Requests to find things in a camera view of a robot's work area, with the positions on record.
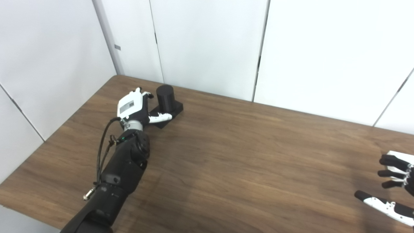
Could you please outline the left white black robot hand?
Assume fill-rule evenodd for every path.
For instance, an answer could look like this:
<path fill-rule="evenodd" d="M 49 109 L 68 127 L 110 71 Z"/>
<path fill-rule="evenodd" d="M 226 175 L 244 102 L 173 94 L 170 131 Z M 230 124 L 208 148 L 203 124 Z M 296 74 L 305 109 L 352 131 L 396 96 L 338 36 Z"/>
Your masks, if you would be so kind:
<path fill-rule="evenodd" d="M 138 121 L 142 125 L 160 123 L 172 120 L 169 113 L 150 113 L 148 110 L 148 100 L 154 98 L 150 92 L 141 92 L 141 88 L 131 91 L 118 102 L 117 116 L 121 119 Z"/>

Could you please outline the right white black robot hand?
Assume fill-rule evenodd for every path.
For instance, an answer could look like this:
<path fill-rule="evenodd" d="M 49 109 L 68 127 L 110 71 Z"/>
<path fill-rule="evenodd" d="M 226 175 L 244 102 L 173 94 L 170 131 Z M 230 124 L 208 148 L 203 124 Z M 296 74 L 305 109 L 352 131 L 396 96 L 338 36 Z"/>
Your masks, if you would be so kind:
<path fill-rule="evenodd" d="M 388 181 L 381 184 L 383 189 L 400 187 L 406 190 L 411 196 L 414 195 L 413 155 L 389 151 L 387 154 L 381 155 L 379 163 L 385 166 L 385 169 L 378 171 L 377 175 L 379 177 L 389 178 Z M 413 208 L 385 198 L 373 196 L 361 190 L 357 190 L 354 196 L 364 204 L 387 215 L 389 218 L 410 227 L 414 226 Z"/>

